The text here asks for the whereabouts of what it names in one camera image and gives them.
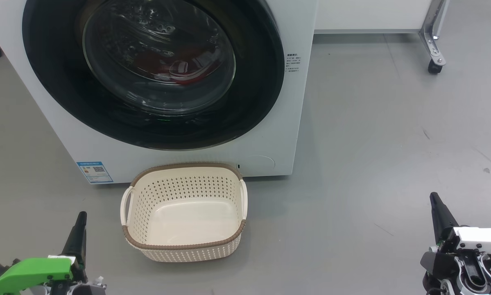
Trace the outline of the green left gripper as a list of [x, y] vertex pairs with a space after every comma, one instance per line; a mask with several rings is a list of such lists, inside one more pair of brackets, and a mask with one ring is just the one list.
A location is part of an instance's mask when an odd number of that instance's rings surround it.
[[61, 255], [0, 264], [0, 295], [21, 295], [27, 289], [32, 295], [106, 295], [103, 277], [86, 278], [86, 223], [87, 213], [81, 211]]

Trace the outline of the white front-load washing machine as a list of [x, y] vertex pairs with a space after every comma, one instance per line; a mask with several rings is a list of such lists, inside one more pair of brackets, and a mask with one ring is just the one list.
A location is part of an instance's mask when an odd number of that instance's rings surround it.
[[[131, 145], [97, 132], [69, 114], [45, 90], [26, 55], [23, 39], [26, 0], [0, 0], [0, 47], [73, 161], [102, 162], [114, 183], [129, 183], [138, 173], [155, 166], [191, 162], [228, 164], [247, 177], [290, 175], [319, 0], [265, 2], [278, 26], [284, 68], [286, 54], [296, 53], [301, 58], [300, 70], [285, 73], [284, 69], [278, 99], [256, 127], [234, 140], [205, 149], [155, 150]], [[272, 158], [275, 168], [262, 172], [244, 169], [244, 159], [251, 155]]]

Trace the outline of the round drain filter cover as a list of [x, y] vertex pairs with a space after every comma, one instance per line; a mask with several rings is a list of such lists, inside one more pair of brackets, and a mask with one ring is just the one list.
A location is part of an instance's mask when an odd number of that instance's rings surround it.
[[264, 155], [251, 155], [244, 159], [244, 169], [249, 171], [262, 172], [265, 170], [273, 170], [275, 162], [272, 158]]

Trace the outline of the blue energy label sticker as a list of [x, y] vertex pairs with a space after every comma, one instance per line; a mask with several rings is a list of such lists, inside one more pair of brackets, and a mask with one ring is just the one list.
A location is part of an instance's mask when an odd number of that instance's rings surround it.
[[77, 166], [90, 184], [114, 183], [102, 162], [77, 162]]

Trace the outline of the white partition panel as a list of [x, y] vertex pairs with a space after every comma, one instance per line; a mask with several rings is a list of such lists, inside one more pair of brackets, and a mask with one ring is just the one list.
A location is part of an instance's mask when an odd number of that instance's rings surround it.
[[431, 0], [319, 0], [315, 34], [418, 32]]

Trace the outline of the printed text notice label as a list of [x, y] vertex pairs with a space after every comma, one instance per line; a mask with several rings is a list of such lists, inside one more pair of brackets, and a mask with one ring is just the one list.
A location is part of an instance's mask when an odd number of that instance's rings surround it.
[[299, 54], [286, 54], [285, 73], [296, 73], [300, 70], [301, 58]]

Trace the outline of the grey metal leg with caster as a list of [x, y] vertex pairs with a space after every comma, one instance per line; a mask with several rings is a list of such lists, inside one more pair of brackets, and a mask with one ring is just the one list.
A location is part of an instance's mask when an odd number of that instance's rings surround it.
[[431, 0], [423, 25], [418, 32], [423, 45], [430, 54], [428, 72], [433, 75], [439, 74], [446, 64], [436, 42], [440, 37], [449, 2], [450, 0]]

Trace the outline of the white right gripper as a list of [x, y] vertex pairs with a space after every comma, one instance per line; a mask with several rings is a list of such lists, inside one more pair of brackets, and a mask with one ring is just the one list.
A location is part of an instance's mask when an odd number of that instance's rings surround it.
[[491, 228], [460, 227], [437, 192], [430, 203], [436, 246], [421, 258], [426, 295], [491, 295]]

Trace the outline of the dark round washer door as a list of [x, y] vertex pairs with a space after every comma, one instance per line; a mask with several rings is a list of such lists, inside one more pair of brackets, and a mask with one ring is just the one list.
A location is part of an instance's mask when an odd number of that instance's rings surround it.
[[82, 48], [90, 14], [106, 0], [26, 0], [26, 55], [45, 90], [73, 117], [124, 143], [155, 150], [198, 150], [243, 136], [273, 108], [283, 85], [283, 44], [265, 0], [184, 0], [223, 28], [235, 76], [213, 105], [165, 116], [127, 103], [90, 70]]

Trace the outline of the cream perforated laundry basket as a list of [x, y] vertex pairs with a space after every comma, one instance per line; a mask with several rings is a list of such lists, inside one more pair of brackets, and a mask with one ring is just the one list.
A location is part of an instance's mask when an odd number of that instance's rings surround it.
[[248, 192], [223, 163], [180, 163], [138, 174], [120, 202], [126, 241], [160, 263], [230, 256], [247, 224]]

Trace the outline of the red and white garment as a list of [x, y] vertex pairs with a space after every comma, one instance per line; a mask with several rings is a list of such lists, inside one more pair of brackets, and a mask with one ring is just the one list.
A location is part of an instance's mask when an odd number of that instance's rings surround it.
[[187, 85], [205, 78], [221, 65], [219, 45], [165, 50], [147, 48], [133, 60], [135, 73], [155, 82]]

